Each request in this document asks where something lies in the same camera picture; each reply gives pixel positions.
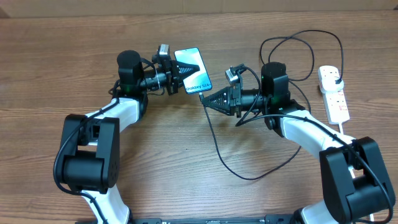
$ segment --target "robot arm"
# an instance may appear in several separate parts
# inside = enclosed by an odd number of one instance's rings
[[[143,62],[153,69],[144,71]],[[119,133],[144,115],[148,104],[147,91],[166,88],[169,95],[178,93],[183,80],[200,68],[172,60],[169,46],[165,44],[159,46],[151,62],[141,58],[137,52],[127,50],[119,54],[118,65],[120,90],[115,84],[110,104],[86,115],[70,114],[65,118],[61,148],[53,172],[58,187],[63,183],[71,190],[61,186],[64,192],[91,196],[83,198],[99,223],[126,224],[132,223],[132,215],[116,187]],[[96,151],[78,150],[78,146],[87,145],[96,146]]]
[[[349,223],[389,208],[386,197],[392,206],[395,204],[394,189],[374,140],[340,134],[317,121],[303,106],[291,100],[284,64],[271,62],[263,66],[260,91],[243,90],[240,73],[245,69],[242,68],[245,67],[239,65],[227,70],[226,77],[231,87],[201,97],[201,102],[229,116],[236,113],[240,117],[242,111],[251,110],[262,113],[255,119],[264,118],[269,129],[280,137],[296,142],[320,161],[324,200],[297,210],[290,223]],[[237,126],[248,121],[239,122]],[[347,146],[359,154],[374,175],[364,169],[360,159]],[[349,166],[356,170],[363,169],[363,175],[352,179]],[[384,189],[378,186],[374,177]]]

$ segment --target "blue phone screen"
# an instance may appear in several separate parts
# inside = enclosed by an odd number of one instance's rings
[[[212,85],[207,74],[205,64],[197,47],[178,50],[174,52],[175,59],[179,62],[198,65],[200,70],[184,79],[185,91],[188,94],[211,90]]]

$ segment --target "black wire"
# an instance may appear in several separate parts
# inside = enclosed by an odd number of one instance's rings
[[[119,85],[120,80],[116,81],[114,86],[113,86],[113,92],[114,92],[114,96],[115,95],[115,90]],[[103,212],[101,211],[100,206],[98,205],[97,201],[95,200],[95,198],[93,196],[91,196],[90,194],[87,193],[83,193],[83,192],[74,192],[71,190],[66,189],[65,187],[63,187],[60,183],[60,181],[58,180],[57,177],[57,173],[56,173],[56,167],[58,167],[58,162],[59,162],[59,158],[60,158],[60,154],[62,153],[63,150],[65,150],[66,145],[69,143],[69,141],[72,139],[72,137],[79,132],[80,128],[83,127],[85,124],[87,124],[87,122],[91,121],[92,119],[94,119],[95,117],[109,111],[110,109],[114,108],[117,104],[119,103],[119,98],[116,98],[116,102],[114,104],[112,104],[111,106],[105,108],[105,109],[100,109],[97,113],[85,118],[71,133],[70,135],[67,137],[67,139],[65,140],[65,142],[62,144],[60,150],[57,153],[57,156],[55,157],[55,161],[54,161],[54,167],[53,167],[53,177],[54,177],[54,182],[57,185],[57,187],[67,193],[67,194],[71,194],[71,195],[77,195],[77,196],[83,196],[86,197],[90,200],[90,203],[93,203],[95,208],[98,211],[98,215],[101,217],[103,223],[108,223],[107,219],[105,219],[105,216],[103,214]]]
[[[277,44],[277,45],[271,50],[271,52],[270,52],[270,54],[269,54],[269,56],[268,56],[268,62],[270,62],[272,53],[274,52],[274,50],[275,50],[276,48],[279,47],[279,45],[283,44],[285,41],[287,41],[287,40],[289,40],[289,39],[295,39],[295,38],[294,38],[295,35],[301,34],[301,33],[304,33],[304,32],[322,32],[322,33],[330,34],[330,35],[332,35],[333,37],[336,38],[336,40],[338,41],[338,43],[339,43],[339,45],[340,45],[340,51],[341,51],[341,74],[340,74],[340,78],[336,81],[336,83],[339,84],[339,83],[342,81],[342,79],[343,79],[344,51],[343,51],[343,45],[341,44],[340,39],[339,39],[334,33],[332,33],[332,32],[328,32],[328,31],[324,31],[324,30],[316,30],[316,29],[315,29],[315,30],[303,30],[303,31],[297,32],[297,33],[295,33],[295,34],[293,34],[293,35],[291,35],[291,36],[289,36],[289,37],[286,37],[284,40],[282,40],[279,44]],[[264,61],[262,60],[261,49],[262,49],[262,45],[261,45],[261,48],[260,48],[260,58],[261,58],[262,63],[264,63]]]
[[[254,99],[253,104],[251,105],[250,109],[249,109],[248,111],[246,111],[246,113],[245,113],[245,114],[243,115],[243,117],[235,124],[235,126],[239,126],[238,124],[240,124],[240,123],[248,116],[248,114],[253,110],[254,105],[256,104],[256,102],[257,102],[257,100],[259,99],[260,94],[261,94],[261,82],[260,82],[260,79],[259,79],[259,77],[257,76],[257,74],[256,74],[251,68],[249,68],[249,67],[243,66],[242,69],[247,69],[247,70],[249,70],[249,71],[254,75],[254,78],[256,78],[257,83],[259,84],[259,91],[258,91],[257,96],[256,96],[256,99]]]
[[[148,93],[148,95],[163,96],[164,93],[165,93],[165,90],[164,90],[164,87],[163,87],[162,89],[163,89],[163,91],[162,91],[161,94],[158,94],[158,93]]]
[[[275,39],[287,39],[287,38],[289,38],[289,37],[273,37],[273,38],[268,38],[268,39],[266,39],[265,41],[263,41],[263,42],[261,43],[261,45],[260,45],[260,59],[261,59],[261,62],[262,62],[263,65],[265,65],[265,63],[264,63],[264,60],[262,59],[262,46],[263,46],[267,41],[270,41],[270,40],[275,40]],[[305,41],[305,40],[299,39],[299,38],[297,38],[297,37],[291,37],[291,39],[294,39],[294,40],[298,40],[298,41],[303,42],[303,43],[306,44],[306,45],[310,48],[310,50],[311,50],[312,66],[311,66],[310,73],[309,73],[305,78],[301,78],[301,79],[298,79],[298,80],[293,79],[293,78],[290,78],[290,79],[289,79],[289,80],[292,80],[292,81],[304,81],[304,80],[308,79],[308,78],[310,77],[310,75],[312,74],[312,72],[313,72],[313,68],[314,68],[314,64],[315,64],[315,56],[314,56],[314,53],[313,53],[313,49],[312,49],[311,45],[310,45],[307,41]]]
[[[117,80],[116,83],[114,83],[113,88],[108,90],[108,93],[112,96],[116,96],[116,89],[120,86],[120,80]]]
[[[294,87],[296,87],[296,88],[301,92],[301,94],[304,96],[305,101],[306,101],[307,104],[308,104],[308,111],[311,113],[311,104],[310,104],[310,101],[308,100],[308,98],[305,96],[304,92],[303,92],[294,82],[292,82],[292,81],[290,81],[290,80],[289,80],[289,82],[290,82],[290,84],[292,84]]]
[[[259,77],[257,76],[257,74],[256,74],[251,68],[249,68],[249,67],[246,67],[246,66],[245,66],[245,67],[243,67],[243,68],[246,69],[246,70],[249,70],[249,71],[254,75],[254,78],[256,78],[257,83],[258,83],[258,85],[259,85],[259,91],[258,91],[257,96],[256,96],[256,99],[254,100],[254,102],[253,102],[253,104],[251,105],[250,109],[249,109],[249,110],[243,115],[243,117],[235,124],[235,126],[240,126],[240,125],[243,124],[244,119],[245,119],[246,116],[253,110],[254,105],[256,104],[256,102],[257,102],[257,100],[258,100],[258,98],[259,98],[259,95],[261,94],[261,83],[260,83],[260,79],[259,79]],[[309,112],[311,113],[311,105],[310,105],[310,102],[309,102],[308,98],[305,96],[304,92],[303,92],[297,85],[295,85],[294,83],[292,83],[292,84],[293,84],[293,85],[301,92],[301,94],[304,96],[305,100],[306,100],[307,103],[308,103],[308,110],[309,110]],[[271,96],[268,96],[268,97],[267,97],[267,99],[266,99],[266,105],[268,105],[268,101],[270,100],[270,98],[271,98]],[[213,130],[213,127],[212,127],[212,125],[211,125],[210,117],[208,116],[207,109],[206,109],[205,106],[204,106],[204,109],[205,109],[205,113],[206,113],[207,120],[208,120],[208,122],[209,122],[209,126],[210,126],[211,133],[212,133],[212,135],[213,135],[214,143],[215,143],[215,146],[216,146],[216,151],[217,151],[217,154],[218,154],[218,157],[219,157],[221,163],[223,163],[223,165],[224,165],[232,174],[234,174],[235,176],[237,176],[237,177],[239,177],[239,178],[241,178],[241,179],[244,179],[244,180],[258,180],[258,179],[261,179],[261,178],[265,177],[266,175],[268,175],[268,174],[274,172],[275,170],[278,170],[278,169],[280,169],[281,167],[285,166],[285,165],[286,165],[287,163],[289,163],[289,162],[300,152],[300,150],[301,150],[301,146],[299,146],[298,149],[296,150],[296,152],[293,154],[292,157],[290,157],[288,160],[286,160],[286,161],[285,161],[284,163],[282,163],[281,165],[279,165],[279,166],[277,166],[277,167],[271,169],[270,171],[266,172],[265,174],[262,174],[262,175],[259,176],[259,177],[255,177],[255,178],[246,178],[246,177],[242,177],[241,175],[239,175],[239,174],[235,173],[233,170],[231,170],[231,169],[226,165],[226,163],[224,162],[224,160],[223,160],[223,158],[222,158],[222,156],[221,156],[221,154],[220,154],[220,151],[219,151],[219,149],[218,149],[216,136],[215,136],[215,134],[214,134],[214,130]],[[260,113],[260,112],[258,112],[257,114],[255,114],[253,118],[256,118],[256,117],[259,115],[259,113]]]
[[[279,166],[273,168],[272,170],[266,172],[265,174],[262,174],[262,175],[259,176],[259,177],[255,177],[255,178],[246,178],[246,177],[242,177],[241,175],[239,175],[239,174],[235,173],[233,170],[231,170],[231,168],[229,168],[229,167],[225,164],[223,158],[221,157],[220,150],[218,149],[218,145],[217,145],[216,136],[215,136],[215,134],[214,134],[213,127],[212,127],[212,125],[211,125],[211,121],[210,121],[210,118],[209,118],[209,114],[207,113],[207,108],[206,108],[206,106],[203,106],[203,107],[204,107],[204,109],[205,109],[206,117],[207,117],[207,120],[208,120],[208,122],[209,122],[210,130],[211,130],[211,133],[212,133],[212,135],[213,135],[214,144],[215,144],[215,146],[216,146],[217,154],[218,154],[218,157],[219,157],[220,161],[223,163],[223,165],[225,166],[225,168],[227,168],[231,173],[233,173],[235,176],[239,177],[240,179],[243,179],[243,180],[258,180],[258,179],[261,179],[261,178],[265,177],[266,175],[268,175],[268,174],[274,172],[275,170],[280,169],[281,167],[283,167],[284,165],[286,165],[287,163],[289,163],[289,162],[299,153],[299,151],[300,151],[300,149],[301,149],[301,146],[298,147],[298,150],[293,154],[293,156],[292,156],[290,159],[286,160],[286,161],[285,161],[284,163],[282,163],[281,165],[279,165]]]
[[[358,159],[359,163],[363,166],[364,170],[366,172],[368,172],[372,178],[376,181],[377,185],[380,186],[381,191],[383,192],[383,196],[385,196],[386,200],[387,200],[387,206],[388,206],[388,216],[385,220],[383,221],[368,221],[368,220],[362,220],[362,219],[358,219],[358,220],[354,220],[355,222],[362,222],[362,223],[380,223],[380,224],[385,224],[388,223],[389,221],[391,221],[391,218],[393,216],[393,209],[392,209],[392,204],[390,201],[390,198],[388,196],[388,193],[386,191],[386,189],[384,188],[384,186],[381,184],[380,180],[378,179],[378,177],[376,177],[376,175],[374,174],[373,170],[368,166],[368,164],[362,159],[362,157],[353,149],[352,146],[349,146],[347,143],[345,143],[343,140],[341,140],[339,137],[335,136],[333,133],[331,133],[329,130],[327,130],[327,128],[325,128],[324,126],[320,125],[319,123],[317,123],[316,121],[313,121],[311,119],[308,119],[307,117],[302,118],[299,116],[292,116],[292,115],[287,115],[287,114],[267,114],[267,115],[262,115],[262,116],[258,116],[255,118],[250,118],[247,119],[245,121],[242,122],[241,125],[244,125],[248,122],[257,120],[257,119],[261,119],[261,118],[270,118],[270,117],[285,117],[285,118],[293,118],[293,119],[299,119],[302,121],[306,121],[309,122],[311,124],[314,124],[317,128],[321,129],[324,133],[327,133],[330,137],[332,137],[334,140],[338,141],[339,143],[341,143],[345,148],[347,148],[352,154],[354,154],[354,156]]]

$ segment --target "wooden table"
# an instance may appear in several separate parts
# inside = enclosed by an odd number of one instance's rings
[[[81,197],[56,188],[52,166],[66,115],[109,103],[118,53],[134,49],[150,58],[162,43],[171,50],[198,47],[214,93],[228,84],[224,71],[230,65],[245,63],[259,73],[264,39],[304,29],[328,30],[342,40],[351,115],[345,133],[379,143],[398,192],[397,21],[397,11],[0,20],[0,223],[93,218]],[[314,116],[327,123],[316,70],[340,67],[340,50],[326,34],[301,38],[314,48],[315,73],[297,84]],[[275,44],[267,44],[264,54]],[[286,63],[291,78],[304,77],[311,65],[310,51],[297,41],[281,45],[272,60]],[[245,88],[256,87],[250,73],[244,81]],[[290,90],[305,105],[301,94]],[[210,117],[226,163],[245,177],[261,175],[297,148],[262,121],[236,128],[235,117],[211,110]],[[261,217],[292,213],[322,199],[318,161],[305,150],[258,181],[229,173],[218,159],[198,96],[183,90],[150,96],[144,118],[122,133],[120,150],[118,188],[136,218]]]

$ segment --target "power strip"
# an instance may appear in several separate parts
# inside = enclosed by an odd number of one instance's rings
[[[347,102],[343,90],[322,95],[329,124],[341,124],[349,120]]]
[[[329,124],[338,124],[340,132],[343,133],[341,124],[349,120],[349,113],[343,91],[344,84],[335,82],[339,77],[336,67],[324,65],[318,69],[319,87]]]

